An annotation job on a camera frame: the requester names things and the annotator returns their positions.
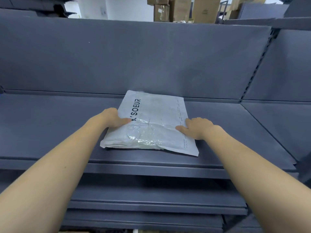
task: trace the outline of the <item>person's left hand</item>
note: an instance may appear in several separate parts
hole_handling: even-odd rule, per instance
[[[120,118],[116,108],[105,109],[100,115],[102,116],[106,127],[120,127],[131,121],[130,118]]]

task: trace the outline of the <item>white package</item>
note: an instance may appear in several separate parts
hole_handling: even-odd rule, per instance
[[[100,146],[124,149],[167,149],[198,156],[194,139],[177,131],[188,117],[184,98],[127,91],[118,109],[120,118],[132,121],[108,129]]]

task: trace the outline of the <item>person's right arm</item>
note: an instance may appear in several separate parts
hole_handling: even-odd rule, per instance
[[[176,129],[205,140],[265,232],[311,232],[311,189],[207,119],[186,119]]]

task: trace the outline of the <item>forearm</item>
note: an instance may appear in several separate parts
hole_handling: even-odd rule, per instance
[[[307,232],[311,191],[215,126],[205,141],[223,163],[233,184],[269,232]]]
[[[104,128],[100,115],[91,118],[0,195],[2,231],[58,230],[71,195]]]

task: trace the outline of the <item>person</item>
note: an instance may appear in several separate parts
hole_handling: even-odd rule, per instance
[[[57,232],[68,202],[103,130],[131,121],[115,108],[90,118],[0,195],[1,232]],[[202,118],[176,129],[205,140],[265,232],[311,232],[311,190]]]

